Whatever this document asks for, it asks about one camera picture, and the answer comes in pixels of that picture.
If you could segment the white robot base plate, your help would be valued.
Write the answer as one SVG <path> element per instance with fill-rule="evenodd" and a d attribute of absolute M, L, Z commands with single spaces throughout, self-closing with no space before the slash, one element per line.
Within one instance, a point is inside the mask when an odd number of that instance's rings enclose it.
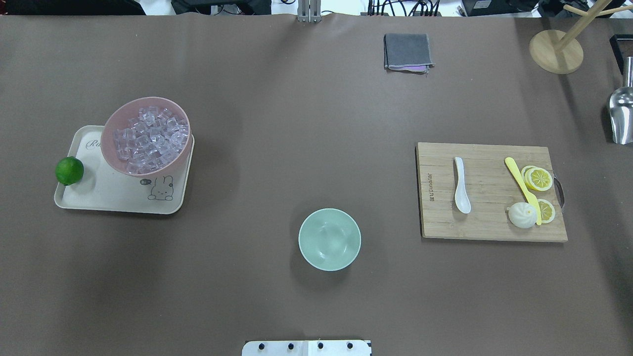
<path fill-rule="evenodd" d="M 366 340 L 271 340 L 250 341 L 242 356 L 371 356 L 371 341 Z"/>

